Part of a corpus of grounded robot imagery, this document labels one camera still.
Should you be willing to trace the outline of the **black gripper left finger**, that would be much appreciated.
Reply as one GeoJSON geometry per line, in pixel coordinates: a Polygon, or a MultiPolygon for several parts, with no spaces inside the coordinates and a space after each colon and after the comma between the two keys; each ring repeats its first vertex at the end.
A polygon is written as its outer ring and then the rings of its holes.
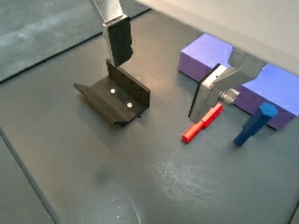
{"type": "Polygon", "coordinates": [[[89,0],[103,19],[103,34],[115,67],[121,66],[132,57],[132,36],[129,16],[124,14],[119,0],[89,0]]]}

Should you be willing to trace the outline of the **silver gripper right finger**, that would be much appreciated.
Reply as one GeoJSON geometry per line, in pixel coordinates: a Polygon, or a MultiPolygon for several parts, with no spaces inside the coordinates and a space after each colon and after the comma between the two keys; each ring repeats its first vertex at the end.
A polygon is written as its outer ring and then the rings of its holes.
{"type": "Polygon", "coordinates": [[[237,98],[235,87],[252,81],[265,66],[265,62],[233,47],[228,57],[229,67],[217,64],[197,84],[188,117],[197,123],[209,108],[219,101],[231,104],[237,98]]]}

